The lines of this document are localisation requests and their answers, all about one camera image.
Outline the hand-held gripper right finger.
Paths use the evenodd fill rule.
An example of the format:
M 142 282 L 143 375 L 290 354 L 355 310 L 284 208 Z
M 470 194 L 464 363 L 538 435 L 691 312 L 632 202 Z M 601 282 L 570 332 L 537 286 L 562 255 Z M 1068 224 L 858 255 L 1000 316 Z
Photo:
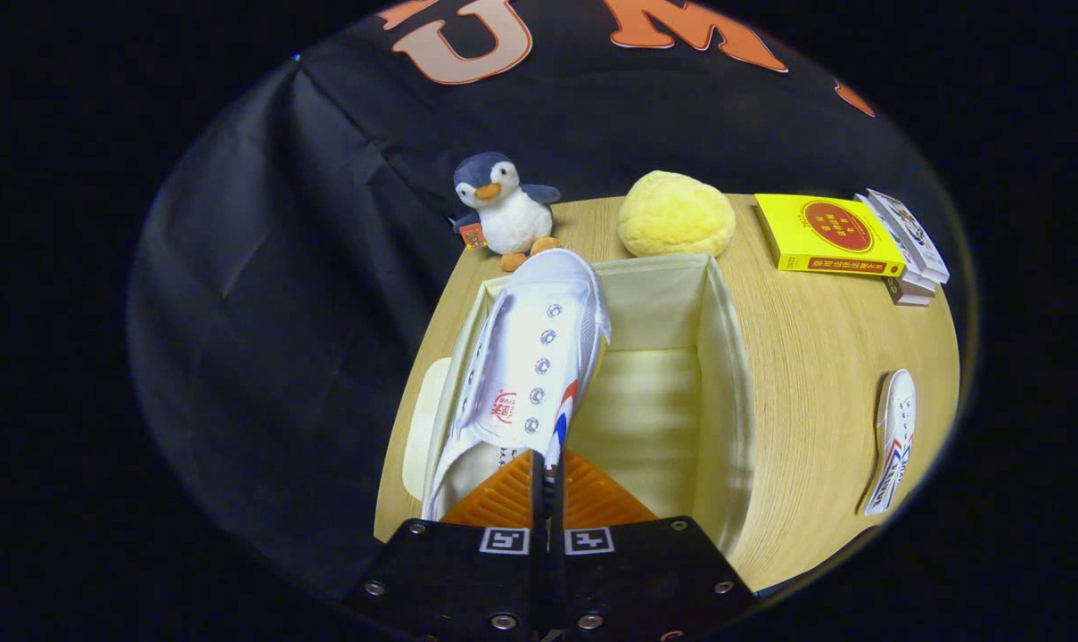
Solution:
M 552 507 L 549 620 L 564 641 L 701 641 L 758 609 L 693 516 L 657 516 L 571 451 Z

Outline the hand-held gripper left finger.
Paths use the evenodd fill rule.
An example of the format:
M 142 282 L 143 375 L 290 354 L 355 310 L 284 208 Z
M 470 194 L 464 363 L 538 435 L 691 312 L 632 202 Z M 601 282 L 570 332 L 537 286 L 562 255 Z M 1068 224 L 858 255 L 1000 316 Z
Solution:
M 440 519 L 401 524 L 347 608 L 399 641 L 534 641 L 547 620 L 542 465 L 522 453 Z

